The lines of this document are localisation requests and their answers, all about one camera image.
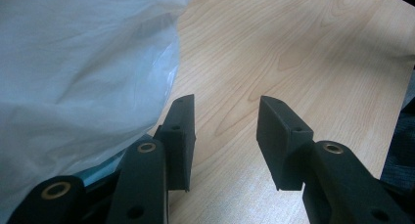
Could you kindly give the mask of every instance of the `white plastic bag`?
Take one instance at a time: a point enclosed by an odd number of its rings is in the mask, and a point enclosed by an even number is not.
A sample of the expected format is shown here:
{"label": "white plastic bag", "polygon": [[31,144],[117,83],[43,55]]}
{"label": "white plastic bag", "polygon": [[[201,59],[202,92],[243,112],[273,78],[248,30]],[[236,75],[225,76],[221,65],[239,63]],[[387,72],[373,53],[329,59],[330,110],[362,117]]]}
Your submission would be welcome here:
{"label": "white plastic bag", "polygon": [[39,182],[157,122],[188,1],[0,0],[0,223]]}

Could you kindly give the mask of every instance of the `bolt hole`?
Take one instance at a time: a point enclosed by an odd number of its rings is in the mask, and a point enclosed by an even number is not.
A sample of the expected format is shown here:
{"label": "bolt hole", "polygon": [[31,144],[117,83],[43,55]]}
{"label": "bolt hole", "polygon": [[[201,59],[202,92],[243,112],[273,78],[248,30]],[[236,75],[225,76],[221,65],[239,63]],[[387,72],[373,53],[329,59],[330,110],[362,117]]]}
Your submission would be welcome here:
{"label": "bolt hole", "polygon": [[343,149],[340,148],[339,146],[336,146],[336,145],[326,144],[323,147],[327,152],[332,153],[332,154],[342,154],[343,153]]}
{"label": "bolt hole", "polygon": [[144,143],[137,147],[139,153],[149,153],[156,149],[156,144],[154,143]]}
{"label": "bolt hole", "polygon": [[57,182],[45,188],[40,196],[43,200],[54,200],[66,194],[69,189],[69,182]]}
{"label": "bolt hole", "polygon": [[144,214],[144,208],[142,206],[133,206],[127,211],[127,217],[129,219],[137,219]]}
{"label": "bolt hole", "polygon": [[373,208],[370,213],[378,220],[383,222],[388,222],[390,219],[388,217],[388,214],[382,211],[379,208]]}

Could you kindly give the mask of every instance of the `wooden table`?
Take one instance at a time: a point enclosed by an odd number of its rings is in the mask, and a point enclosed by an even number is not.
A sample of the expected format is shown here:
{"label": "wooden table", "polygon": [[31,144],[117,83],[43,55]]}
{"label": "wooden table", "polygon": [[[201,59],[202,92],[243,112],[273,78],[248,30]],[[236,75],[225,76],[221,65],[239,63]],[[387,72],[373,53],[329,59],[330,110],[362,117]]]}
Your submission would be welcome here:
{"label": "wooden table", "polygon": [[193,0],[178,27],[181,66],[166,108],[195,94],[198,139],[191,191],[170,193],[170,223],[308,222],[301,192],[276,191],[255,140],[261,95],[381,175],[415,63],[414,7]]}

